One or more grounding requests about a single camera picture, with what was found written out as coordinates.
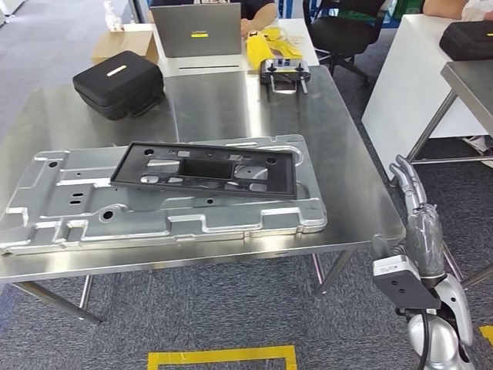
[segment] carpet floor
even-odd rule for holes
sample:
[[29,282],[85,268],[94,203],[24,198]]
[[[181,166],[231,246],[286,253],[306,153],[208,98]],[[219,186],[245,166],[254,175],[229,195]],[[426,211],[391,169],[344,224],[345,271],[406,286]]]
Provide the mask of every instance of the carpet floor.
[[[115,1],[123,12],[124,1]],[[106,27],[100,0],[29,0],[0,28],[0,136],[33,89],[67,85],[90,65]],[[356,63],[376,79],[395,31]],[[371,94],[359,77],[336,69],[334,79],[375,165],[380,162],[360,118]],[[469,148],[431,140],[427,156]],[[480,163],[418,169],[439,205],[446,240],[466,274],[493,261],[489,227],[493,171]],[[389,188],[400,214],[403,201]],[[335,255],[324,254],[328,270]],[[404,320],[371,282],[369,251],[358,251],[323,301],[315,301],[310,256],[96,276],[89,309],[104,322],[90,326],[60,314],[11,286],[0,294],[1,370],[144,369],[148,352],[295,345],[303,370],[409,369],[418,363]],[[84,279],[43,284],[77,302]],[[493,280],[467,291],[476,331],[470,351],[478,369],[493,368],[493,349],[477,330],[493,323]],[[175,369],[191,366],[174,366]],[[282,369],[279,360],[195,365],[201,369]]]

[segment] laptop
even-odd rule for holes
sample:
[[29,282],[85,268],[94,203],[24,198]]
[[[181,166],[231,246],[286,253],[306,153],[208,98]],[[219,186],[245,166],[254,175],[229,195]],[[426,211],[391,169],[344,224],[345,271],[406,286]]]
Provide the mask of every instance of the laptop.
[[165,5],[151,11],[168,58],[241,53],[239,2]]

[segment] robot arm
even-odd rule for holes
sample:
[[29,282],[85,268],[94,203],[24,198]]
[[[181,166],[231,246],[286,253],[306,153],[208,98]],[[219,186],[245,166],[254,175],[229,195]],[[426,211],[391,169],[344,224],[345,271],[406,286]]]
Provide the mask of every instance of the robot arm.
[[469,307],[462,286],[444,272],[439,216],[410,163],[396,161],[390,169],[406,197],[406,245],[391,248],[375,235],[373,282],[406,316],[411,344],[421,357],[419,369],[473,370],[464,348],[473,342]]

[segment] yellow tape marking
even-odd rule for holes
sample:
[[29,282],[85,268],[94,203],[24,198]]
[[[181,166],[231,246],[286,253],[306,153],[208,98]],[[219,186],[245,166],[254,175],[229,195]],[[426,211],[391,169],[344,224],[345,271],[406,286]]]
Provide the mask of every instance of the yellow tape marking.
[[293,345],[278,347],[220,349],[193,352],[149,352],[147,370],[158,370],[160,365],[191,365],[208,362],[231,362],[284,358],[286,370],[296,370],[296,353]]
[[489,340],[489,343],[493,345],[493,326],[480,326],[479,329],[483,337]]

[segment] person's hand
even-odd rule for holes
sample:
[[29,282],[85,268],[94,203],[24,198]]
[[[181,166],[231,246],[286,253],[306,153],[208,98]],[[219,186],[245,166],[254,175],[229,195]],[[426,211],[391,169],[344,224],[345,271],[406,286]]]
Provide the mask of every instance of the person's hand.
[[248,34],[255,31],[256,27],[253,21],[249,21],[248,19],[243,18],[240,22],[241,36],[244,39],[248,37]]

